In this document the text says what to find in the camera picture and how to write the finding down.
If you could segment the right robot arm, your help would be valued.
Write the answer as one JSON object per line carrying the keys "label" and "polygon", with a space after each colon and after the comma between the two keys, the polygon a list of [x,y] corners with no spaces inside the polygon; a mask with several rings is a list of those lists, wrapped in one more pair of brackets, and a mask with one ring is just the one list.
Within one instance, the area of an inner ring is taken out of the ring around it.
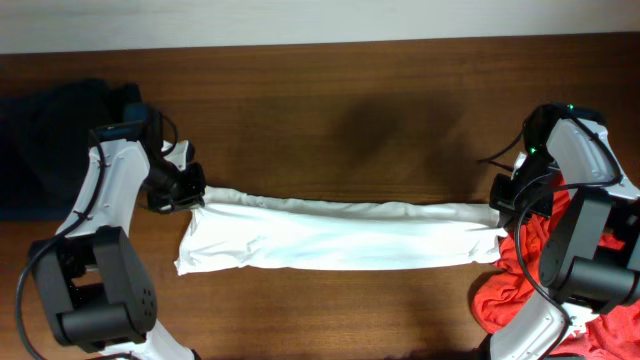
{"label": "right robot arm", "polygon": [[525,222],[551,217],[557,194],[570,201],[541,251],[538,274],[524,274],[533,295],[485,338],[481,359],[550,359],[571,332],[639,300],[639,190],[614,156],[604,118],[571,104],[543,104],[516,140],[526,155],[511,175],[494,178],[490,206],[513,231],[520,268],[527,267]]}

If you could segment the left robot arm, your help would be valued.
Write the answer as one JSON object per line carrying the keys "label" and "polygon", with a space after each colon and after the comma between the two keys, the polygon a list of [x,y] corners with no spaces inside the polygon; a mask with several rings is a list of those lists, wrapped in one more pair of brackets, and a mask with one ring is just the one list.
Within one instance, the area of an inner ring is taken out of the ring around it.
{"label": "left robot arm", "polygon": [[71,212],[36,241],[20,281],[34,279],[54,339],[95,359],[195,359],[157,318],[152,280],[129,239],[140,192],[171,214],[203,206],[206,180],[187,141],[164,142],[171,121],[144,103],[89,134],[89,165]]}

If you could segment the white printed t-shirt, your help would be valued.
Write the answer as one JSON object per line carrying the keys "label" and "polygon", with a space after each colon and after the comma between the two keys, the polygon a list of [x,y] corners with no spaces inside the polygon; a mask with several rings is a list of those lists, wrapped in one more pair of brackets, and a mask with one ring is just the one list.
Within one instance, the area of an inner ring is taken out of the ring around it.
{"label": "white printed t-shirt", "polygon": [[486,204],[340,203],[207,188],[179,246],[180,275],[232,268],[386,271],[499,259]]}

